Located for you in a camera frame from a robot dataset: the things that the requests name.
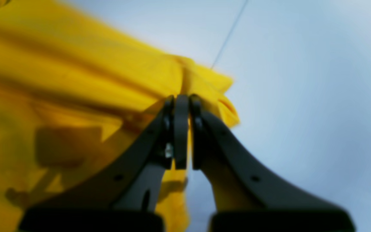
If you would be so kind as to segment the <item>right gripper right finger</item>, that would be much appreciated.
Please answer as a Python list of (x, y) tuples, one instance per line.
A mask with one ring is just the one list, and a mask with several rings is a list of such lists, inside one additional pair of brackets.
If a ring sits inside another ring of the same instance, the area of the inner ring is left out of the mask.
[(355, 232), (346, 210), (298, 188), (257, 160), (231, 130), (189, 98), (193, 169), (211, 184), (212, 232)]

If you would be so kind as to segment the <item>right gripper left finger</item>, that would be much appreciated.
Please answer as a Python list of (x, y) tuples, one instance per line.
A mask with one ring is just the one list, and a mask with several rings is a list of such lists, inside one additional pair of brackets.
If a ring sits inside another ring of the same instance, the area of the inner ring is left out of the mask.
[(170, 96), (112, 164), (27, 210), (21, 232), (163, 232), (155, 214), (166, 170), (187, 169), (188, 97)]

